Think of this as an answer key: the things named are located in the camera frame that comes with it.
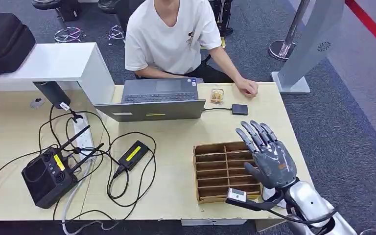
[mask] cardboard compartment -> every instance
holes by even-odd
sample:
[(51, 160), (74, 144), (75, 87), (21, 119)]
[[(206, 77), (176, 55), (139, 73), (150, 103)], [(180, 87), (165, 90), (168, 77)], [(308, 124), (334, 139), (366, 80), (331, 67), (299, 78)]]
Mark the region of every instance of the cardboard compartment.
[(227, 152), (237, 152), (240, 150), (247, 150), (247, 146), (244, 142), (232, 142), (232, 143), (226, 143), (226, 151)]
[(227, 186), (228, 178), (212, 178), (198, 180), (198, 188), (210, 186)]
[(218, 170), (225, 169), (226, 162), (197, 162), (197, 170)]
[(201, 154), (195, 156), (196, 162), (216, 162), (216, 161), (225, 161), (226, 155), (221, 153), (209, 153)]
[(243, 142), (194, 146), (194, 170), (198, 203), (224, 202), (229, 187), (247, 192), (248, 198), (261, 195), (261, 185), (244, 169), (255, 166)]
[(252, 154), (247, 152), (227, 153), (227, 160), (253, 160)]
[(197, 171), (197, 179), (207, 179), (207, 178), (221, 178), (227, 177), (226, 170), (206, 170), (206, 171)]
[(229, 169), (230, 168), (244, 168), (244, 163), (250, 163), (252, 166), (256, 166), (253, 160), (227, 162)]
[(230, 186), (250, 185), (250, 184), (258, 184), (258, 183), (259, 182), (251, 175), (230, 178)]
[(229, 169), (228, 170), (228, 176), (239, 176), (239, 175), (249, 175), (247, 173), (246, 169)]
[(209, 154), (209, 153), (224, 153), (224, 144), (205, 144), (195, 147), (195, 155)]
[(198, 189), (198, 195), (200, 199), (202, 197), (210, 197), (210, 196), (227, 196), (227, 192), (228, 192), (228, 186)]

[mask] robotic finger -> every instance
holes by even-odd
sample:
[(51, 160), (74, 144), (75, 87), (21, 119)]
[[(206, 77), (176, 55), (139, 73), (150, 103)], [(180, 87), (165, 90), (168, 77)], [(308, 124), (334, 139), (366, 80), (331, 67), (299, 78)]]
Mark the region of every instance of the robotic finger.
[(266, 131), (266, 133), (269, 136), (271, 141), (275, 142), (275, 141), (278, 140), (275, 133), (272, 131), (272, 129), (270, 129), (270, 127), (268, 125), (266, 125), (265, 123), (262, 122), (262, 123), (260, 123), (260, 126)]
[(250, 124), (257, 130), (257, 133), (260, 135), (261, 139), (267, 145), (270, 142), (270, 138), (267, 135), (266, 131), (255, 121), (251, 120)]
[(241, 125), (250, 134), (254, 143), (257, 145), (257, 148), (264, 145), (264, 142), (261, 140), (260, 136), (254, 131), (253, 127), (250, 126), (250, 124), (246, 123), (245, 121), (241, 121)]
[(236, 128), (235, 131), (237, 134), (241, 137), (241, 139), (244, 141), (246, 144), (247, 148), (249, 151), (254, 154), (255, 152), (259, 152), (259, 149), (257, 149), (254, 145), (254, 143), (247, 137), (246, 133), (242, 131), (240, 128)]

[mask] man's left hand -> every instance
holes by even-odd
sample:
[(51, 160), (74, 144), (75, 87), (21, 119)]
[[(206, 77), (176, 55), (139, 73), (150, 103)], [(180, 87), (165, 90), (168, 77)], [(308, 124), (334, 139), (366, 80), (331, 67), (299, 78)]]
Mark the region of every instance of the man's left hand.
[(236, 80), (235, 85), (246, 97), (253, 98), (257, 95), (259, 85), (255, 81), (243, 77)]

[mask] yellow sticker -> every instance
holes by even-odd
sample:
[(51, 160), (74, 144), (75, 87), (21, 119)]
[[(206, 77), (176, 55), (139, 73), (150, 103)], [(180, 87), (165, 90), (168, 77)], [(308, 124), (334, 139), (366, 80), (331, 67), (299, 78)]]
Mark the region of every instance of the yellow sticker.
[(141, 149), (140, 146), (136, 147), (135, 150), (133, 150), (133, 152), (129, 155), (129, 157), (126, 158), (126, 161), (130, 161), (132, 159), (132, 157)]
[(54, 159), (61, 171), (66, 169), (57, 154), (54, 155)]

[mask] black backpack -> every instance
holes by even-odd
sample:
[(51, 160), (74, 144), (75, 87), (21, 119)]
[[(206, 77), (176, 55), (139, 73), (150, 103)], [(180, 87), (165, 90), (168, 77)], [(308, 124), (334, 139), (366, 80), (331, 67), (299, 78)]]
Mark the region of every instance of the black backpack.
[(0, 74), (16, 71), (34, 45), (34, 35), (18, 17), (0, 13)]

